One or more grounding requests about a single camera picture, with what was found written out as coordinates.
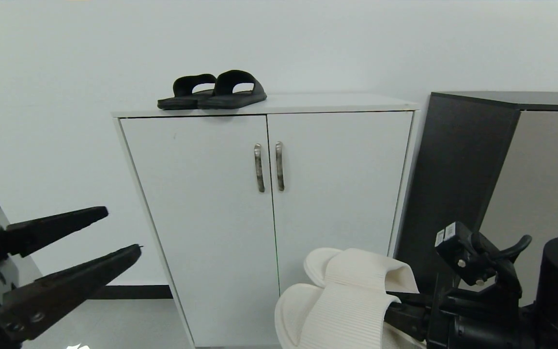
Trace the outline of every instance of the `cabinet handle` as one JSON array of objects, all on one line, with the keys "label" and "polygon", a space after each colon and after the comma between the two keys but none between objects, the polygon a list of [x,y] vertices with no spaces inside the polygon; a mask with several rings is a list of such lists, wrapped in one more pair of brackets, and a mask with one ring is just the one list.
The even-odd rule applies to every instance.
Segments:
[{"label": "cabinet handle", "polygon": [[253,155],[255,156],[255,176],[257,176],[257,190],[266,191],[264,188],[264,175],[262,173],[262,146],[258,143],[253,147]]},{"label": "cabinet handle", "polygon": [[285,190],[283,184],[283,143],[277,142],[275,144],[275,155],[277,155],[277,183],[279,184],[279,191]]}]

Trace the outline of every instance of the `black slide sandal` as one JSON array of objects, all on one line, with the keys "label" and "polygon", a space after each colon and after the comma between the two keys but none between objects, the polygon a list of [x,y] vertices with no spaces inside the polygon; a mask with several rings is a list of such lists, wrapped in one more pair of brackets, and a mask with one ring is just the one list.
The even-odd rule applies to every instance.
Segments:
[{"label": "black slide sandal", "polygon": [[[234,92],[238,84],[253,84],[250,91]],[[242,70],[230,70],[219,75],[215,83],[215,95],[199,101],[199,109],[238,109],[266,99],[264,88],[253,75]]]},{"label": "black slide sandal", "polygon": [[164,111],[195,109],[197,102],[212,97],[214,90],[205,89],[193,93],[195,86],[199,84],[213,84],[217,81],[212,74],[191,75],[177,78],[173,82],[173,97],[158,100],[158,107]]}]

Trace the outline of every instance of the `label sticker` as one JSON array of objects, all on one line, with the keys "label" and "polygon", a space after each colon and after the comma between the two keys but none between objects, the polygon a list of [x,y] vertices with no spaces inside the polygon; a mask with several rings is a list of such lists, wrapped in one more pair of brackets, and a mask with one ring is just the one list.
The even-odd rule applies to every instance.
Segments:
[{"label": "label sticker", "polygon": [[443,242],[443,239],[445,238],[445,230],[441,230],[440,232],[436,233],[436,243],[434,243],[434,247],[437,247],[438,245],[440,245],[441,242]]},{"label": "label sticker", "polygon": [[456,236],[456,222],[449,224],[447,228],[445,228],[445,238],[443,241],[447,241],[454,236]]}]

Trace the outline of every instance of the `white slide sandal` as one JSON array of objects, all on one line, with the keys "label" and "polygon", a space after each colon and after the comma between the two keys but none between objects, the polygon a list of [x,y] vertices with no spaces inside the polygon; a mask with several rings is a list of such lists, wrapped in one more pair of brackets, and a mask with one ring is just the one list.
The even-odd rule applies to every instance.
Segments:
[{"label": "white slide sandal", "polygon": [[344,251],[316,248],[305,258],[304,269],[319,287],[335,282],[381,291],[419,293],[410,265],[358,248]]},{"label": "white slide sandal", "polygon": [[383,322],[398,298],[374,289],[296,284],[275,307],[282,349],[421,349],[425,344]]}]

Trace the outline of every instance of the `gray floor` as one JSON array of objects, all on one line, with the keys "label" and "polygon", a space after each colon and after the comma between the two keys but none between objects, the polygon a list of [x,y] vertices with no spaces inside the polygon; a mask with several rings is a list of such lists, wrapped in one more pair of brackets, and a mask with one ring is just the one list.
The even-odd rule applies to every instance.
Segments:
[{"label": "gray floor", "polygon": [[86,301],[24,349],[184,349],[172,300]]}]

